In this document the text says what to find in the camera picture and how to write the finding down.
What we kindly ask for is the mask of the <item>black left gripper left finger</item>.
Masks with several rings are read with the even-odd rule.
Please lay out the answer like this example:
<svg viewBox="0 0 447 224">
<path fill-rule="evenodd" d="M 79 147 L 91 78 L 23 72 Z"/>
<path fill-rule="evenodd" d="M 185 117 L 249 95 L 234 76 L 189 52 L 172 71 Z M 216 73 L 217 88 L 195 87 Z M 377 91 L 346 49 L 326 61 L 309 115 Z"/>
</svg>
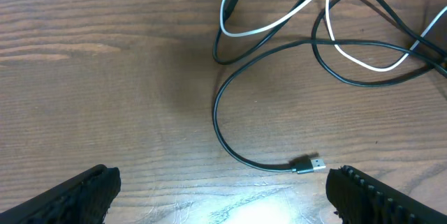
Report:
<svg viewBox="0 0 447 224">
<path fill-rule="evenodd" d="M 99 164 L 1 213 L 1 222 L 103 224 L 120 189 L 119 169 Z"/>
</svg>

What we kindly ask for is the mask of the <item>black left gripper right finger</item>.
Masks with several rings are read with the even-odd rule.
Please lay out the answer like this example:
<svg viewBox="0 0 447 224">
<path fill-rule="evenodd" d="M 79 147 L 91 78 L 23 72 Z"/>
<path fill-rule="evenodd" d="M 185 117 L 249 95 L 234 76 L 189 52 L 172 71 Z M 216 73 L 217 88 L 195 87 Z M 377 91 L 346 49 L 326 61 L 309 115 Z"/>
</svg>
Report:
<svg viewBox="0 0 447 224">
<path fill-rule="evenodd" d="M 446 224 L 446 215 L 344 165 L 329 171 L 325 191 L 343 223 Z"/>
</svg>

